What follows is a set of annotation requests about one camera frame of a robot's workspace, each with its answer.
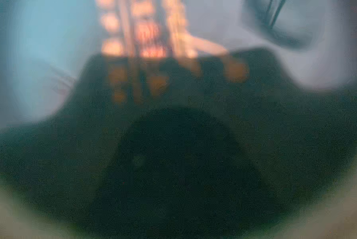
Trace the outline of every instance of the dark line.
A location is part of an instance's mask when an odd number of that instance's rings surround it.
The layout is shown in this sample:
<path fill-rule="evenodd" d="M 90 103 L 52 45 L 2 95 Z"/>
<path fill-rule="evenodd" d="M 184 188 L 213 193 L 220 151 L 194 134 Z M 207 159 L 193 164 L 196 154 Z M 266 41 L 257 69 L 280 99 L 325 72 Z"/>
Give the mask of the dark line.
<path fill-rule="evenodd" d="M 281 11 L 281 9 L 282 9 L 283 5 L 285 4 L 285 2 L 286 2 L 286 0 L 281 0 L 281 3 L 279 4 L 279 6 L 278 6 L 278 8 L 277 8 L 277 11 L 275 12 L 273 21 L 272 21 L 272 23 L 270 24 L 270 28 L 273 28 L 273 27 L 274 27 L 275 21 L 277 21 L 279 12 Z"/>
<path fill-rule="evenodd" d="M 268 19 L 268 15 L 269 15 L 269 11 L 270 11 L 270 8 L 271 8 L 271 5 L 273 4 L 273 0 L 270 0 L 270 3 L 269 3 L 269 7 L 267 8 L 266 10 L 266 15 L 265 15 L 265 22 L 267 22 L 267 19 Z"/>
<path fill-rule="evenodd" d="M 55 66 L 53 66 L 52 64 L 50 64 L 48 61 L 37 58 L 34 59 L 34 62 L 37 64 L 42 64 L 45 67 L 48 67 L 53 73 L 59 75 L 60 77 L 67 79 L 69 82 L 74 83 L 76 82 L 76 79 L 71 77 L 68 73 L 66 73 L 64 70 L 57 68 Z"/>

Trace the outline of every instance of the blurred lights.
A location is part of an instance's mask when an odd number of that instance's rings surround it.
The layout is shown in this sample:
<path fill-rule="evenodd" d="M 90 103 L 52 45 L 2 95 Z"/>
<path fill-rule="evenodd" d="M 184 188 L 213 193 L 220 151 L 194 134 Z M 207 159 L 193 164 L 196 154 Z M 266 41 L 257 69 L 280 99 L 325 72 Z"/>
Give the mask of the blurred lights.
<path fill-rule="evenodd" d="M 132 15 L 134 17 L 144 17 L 144 16 L 151 16 L 155 14 L 155 8 L 153 7 L 151 0 L 145 0 L 142 2 L 133 2 L 131 9 L 132 9 Z"/>
<path fill-rule="evenodd" d="M 114 13 L 107 13 L 100 18 L 101 24 L 108 32 L 115 33 L 119 31 L 120 23 Z"/>
<path fill-rule="evenodd" d="M 160 36 L 160 29 L 155 22 L 140 22 L 135 27 L 136 40 L 145 44 Z"/>
<path fill-rule="evenodd" d="M 159 24 L 158 19 L 155 18 L 154 0 L 117 0 L 116 2 L 96 0 L 101 9 L 108 10 L 102 15 L 100 22 L 111 35 L 109 39 L 103 41 L 102 53 L 115 57 L 133 57 L 138 53 L 143 59 L 139 63 L 145 65 L 144 69 L 153 97 L 160 95 L 167 87 L 168 77 L 161 76 L 155 64 L 158 64 L 160 58 L 169 57 L 170 48 L 179 64 L 197 77 L 202 75 L 202 70 L 195 58 L 198 57 L 198 51 L 203 51 L 211 55 L 221 55 L 220 58 L 225 66 L 225 76 L 230 82 L 243 82 L 247 78 L 247 66 L 236 62 L 228 55 L 227 49 L 216 43 L 194 37 L 188 32 L 185 6 L 181 0 L 161 0 L 161 2 L 166 15 L 165 24 Z M 109 11 L 116 7 L 116 4 L 119 7 L 119 16 Z M 169 33 L 168 42 L 162 38 L 166 32 Z M 115 102 L 126 101 L 126 94 L 121 90 L 121 85 L 124 83 L 132 84 L 134 101 L 141 102 L 138 69 L 136 62 L 130 60 L 129 69 L 115 68 L 109 74 L 109 82 L 114 87 L 113 100 Z"/>
<path fill-rule="evenodd" d="M 96 4 L 98 7 L 102 9 L 111 9 L 115 6 L 114 0 L 96 0 Z"/>
<path fill-rule="evenodd" d="M 109 56 L 125 56 L 123 43 L 120 39 L 107 39 L 103 42 L 102 53 Z"/>

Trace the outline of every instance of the white surface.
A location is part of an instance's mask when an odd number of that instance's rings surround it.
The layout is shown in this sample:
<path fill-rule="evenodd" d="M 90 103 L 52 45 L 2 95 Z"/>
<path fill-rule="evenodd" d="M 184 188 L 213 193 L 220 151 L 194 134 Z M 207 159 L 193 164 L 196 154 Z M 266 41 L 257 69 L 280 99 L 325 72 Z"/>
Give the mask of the white surface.
<path fill-rule="evenodd" d="M 241 0 L 187 1 L 189 30 L 194 36 L 225 46 L 229 50 L 266 46 L 276 52 L 295 83 L 324 88 L 350 76 L 352 60 L 349 31 L 340 8 L 326 0 L 323 39 L 307 52 L 282 49 L 241 23 Z M 94 0 L 37 0 L 18 3 L 10 39 L 13 85 L 22 112 L 30 120 L 53 113 L 63 98 L 51 90 L 50 71 L 35 67 L 31 59 L 41 58 L 78 77 L 90 55 L 98 53 L 105 32 L 99 23 Z"/>

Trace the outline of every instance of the orange light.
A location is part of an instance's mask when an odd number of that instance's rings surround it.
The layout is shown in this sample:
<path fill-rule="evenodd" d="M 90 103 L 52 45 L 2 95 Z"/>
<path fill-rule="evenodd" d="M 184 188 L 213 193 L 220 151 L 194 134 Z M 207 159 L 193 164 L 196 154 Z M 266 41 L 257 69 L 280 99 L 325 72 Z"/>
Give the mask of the orange light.
<path fill-rule="evenodd" d="M 172 9 L 180 5 L 180 0 L 163 0 L 162 5 L 165 8 Z"/>
<path fill-rule="evenodd" d="M 112 86 L 118 86 L 128 81 L 125 67 L 114 67 L 109 74 L 109 82 Z"/>
<path fill-rule="evenodd" d="M 120 18 L 121 18 L 121 26 L 123 28 L 124 40 L 126 44 L 127 55 L 130 57 L 135 56 L 135 49 L 133 45 L 133 40 L 131 37 L 130 31 L 130 22 L 128 17 L 128 9 L 127 9 L 127 1 L 128 0 L 119 0 L 119 10 L 120 10 Z"/>
<path fill-rule="evenodd" d="M 232 83 L 242 83 L 248 78 L 249 68 L 246 64 L 233 59 L 224 62 L 225 75 Z"/>
<path fill-rule="evenodd" d="M 188 21 L 182 16 L 181 13 L 172 13 L 169 17 L 167 17 L 166 22 L 169 25 L 176 25 L 180 28 L 188 26 Z"/>
<path fill-rule="evenodd" d="M 103 42 L 102 53 L 110 56 L 123 56 L 124 47 L 119 39 L 108 39 Z"/>
<path fill-rule="evenodd" d="M 211 41 L 194 37 L 191 35 L 186 35 L 186 38 L 190 40 L 191 46 L 196 48 L 197 50 L 212 54 L 212 55 L 226 55 L 229 51 L 221 45 L 213 43 Z"/>
<path fill-rule="evenodd" d="M 136 40 L 142 44 L 157 38 L 160 35 L 160 29 L 154 22 L 143 22 L 136 26 Z"/>
<path fill-rule="evenodd" d="M 96 4 L 102 9 L 114 8 L 114 0 L 96 0 Z"/>
<path fill-rule="evenodd" d="M 150 0 L 133 2 L 131 9 L 133 17 L 151 16 L 155 14 L 155 8 Z"/>
<path fill-rule="evenodd" d="M 113 95 L 114 102 L 118 104 L 125 103 L 126 99 L 127 99 L 127 95 L 123 91 L 115 92 Z"/>
<path fill-rule="evenodd" d="M 100 18 L 101 24 L 108 32 L 117 32 L 120 28 L 119 20 L 114 13 L 107 13 Z"/>
<path fill-rule="evenodd" d="M 191 59 L 191 58 L 178 58 L 178 63 L 190 70 L 192 74 L 194 74 L 196 77 L 201 77 L 202 76 L 202 69 L 200 66 L 200 63 L 196 59 Z"/>
<path fill-rule="evenodd" d="M 141 51 L 141 57 L 145 57 L 145 58 L 166 57 L 166 48 L 161 45 L 146 47 Z"/>
<path fill-rule="evenodd" d="M 153 97 L 157 97 L 161 95 L 168 85 L 168 77 L 167 76 L 151 76 L 147 80 L 149 84 L 149 89 L 151 91 L 151 95 Z"/>
<path fill-rule="evenodd" d="M 196 50 L 194 50 L 194 49 L 187 49 L 185 53 L 186 53 L 186 56 L 188 58 L 196 58 L 196 57 L 198 57 L 198 52 Z"/>

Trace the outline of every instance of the glowing orange lights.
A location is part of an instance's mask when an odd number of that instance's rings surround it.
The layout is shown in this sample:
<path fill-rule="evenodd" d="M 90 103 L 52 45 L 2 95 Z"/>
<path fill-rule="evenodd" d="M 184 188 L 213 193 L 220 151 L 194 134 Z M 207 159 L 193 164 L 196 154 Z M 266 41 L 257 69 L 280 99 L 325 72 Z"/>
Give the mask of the glowing orange lights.
<path fill-rule="evenodd" d="M 109 82 L 112 86 L 118 86 L 128 81 L 128 72 L 125 67 L 115 67 L 109 74 Z"/>
<path fill-rule="evenodd" d="M 103 42 L 102 53 L 108 56 L 124 56 L 123 43 L 116 38 L 107 39 Z"/>
<path fill-rule="evenodd" d="M 155 22 L 141 22 L 135 27 L 136 40 L 142 44 L 160 36 L 160 29 Z"/>
<path fill-rule="evenodd" d="M 107 13 L 101 16 L 100 22 L 108 32 L 115 33 L 119 31 L 120 22 L 114 13 Z"/>
<path fill-rule="evenodd" d="M 242 83 L 248 78 L 249 68 L 244 63 L 236 62 L 233 59 L 229 59 L 224 62 L 225 76 L 232 83 Z"/>
<path fill-rule="evenodd" d="M 148 77 L 147 83 L 149 85 L 149 90 L 151 91 L 151 95 L 153 97 L 157 97 L 161 95 L 168 85 L 168 77 L 167 76 L 151 76 Z"/>
<path fill-rule="evenodd" d="M 132 15 L 138 18 L 155 14 L 155 8 L 150 0 L 145 0 L 142 2 L 133 2 L 131 11 Z"/>
<path fill-rule="evenodd" d="M 166 47 L 162 45 L 155 45 L 146 47 L 141 51 L 141 57 L 145 58 L 163 58 L 166 57 Z"/>
<path fill-rule="evenodd" d="M 113 100 L 115 103 L 122 104 L 125 103 L 127 99 L 127 95 L 124 91 L 115 91 L 113 94 Z"/>
<path fill-rule="evenodd" d="M 196 77 L 203 75 L 197 61 L 199 51 L 220 56 L 229 82 L 241 83 L 248 77 L 248 66 L 233 59 L 227 49 L 188 32 L 185 5 L 181 0 L 161 0 L 166 15 L 165 24 L 160 24 L 157 18 L 159 8 L 155 8 L 155 0 L 96 0 L 96 3 L 106 10 L 100 22 L 110 35 L 109 39 L 103 40 L 102 53 L 111 57 L 129 57 L 129 68 L 110 69 L 108 80 L 114 90 L 115 103 L 126 102 L 127 94 L 123 90 L 126 84 L 133 89 L 134 103 L 142 103 L 140 64 L 147 74 L 151 96 L 158 97 L 166 91 L 169 78 L 159 76 L 159 64 L 161 58 L 170 57 L 170 50 L 178 63 Z M 170 38 L 168 45 L 162 38 L 166 31 Z"/>
<path fill-rule="evenodd" d="M 114 0 L 96 0 L 96 4 L 102 9 L 111 9 L 115 6 Z"/>

